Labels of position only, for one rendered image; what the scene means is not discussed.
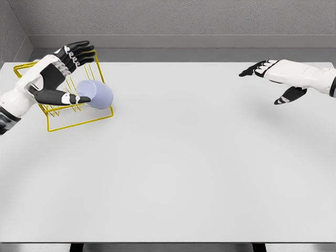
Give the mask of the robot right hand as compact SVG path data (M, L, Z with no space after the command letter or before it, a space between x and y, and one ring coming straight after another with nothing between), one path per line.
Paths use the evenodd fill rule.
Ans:
M263 60L243 70L239 76L257 76L289 88L274 101L275 105L293 102L314 88L319 69L290 60Z

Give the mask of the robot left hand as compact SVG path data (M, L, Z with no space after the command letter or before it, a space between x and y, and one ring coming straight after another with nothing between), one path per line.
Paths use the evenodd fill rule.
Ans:
M57 88L77 68L94 62L94 48L88 40L61 47L31 67L19 79L16 88L40 104L62 106L90 102L89 97L72 95Z

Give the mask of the lavender cup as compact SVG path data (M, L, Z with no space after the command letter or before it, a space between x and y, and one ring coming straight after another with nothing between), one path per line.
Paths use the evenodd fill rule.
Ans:
M86 104L95 109L106 109L112 105L114 95L112 89L101 81L83 80L77 85L77 94L89 97Z

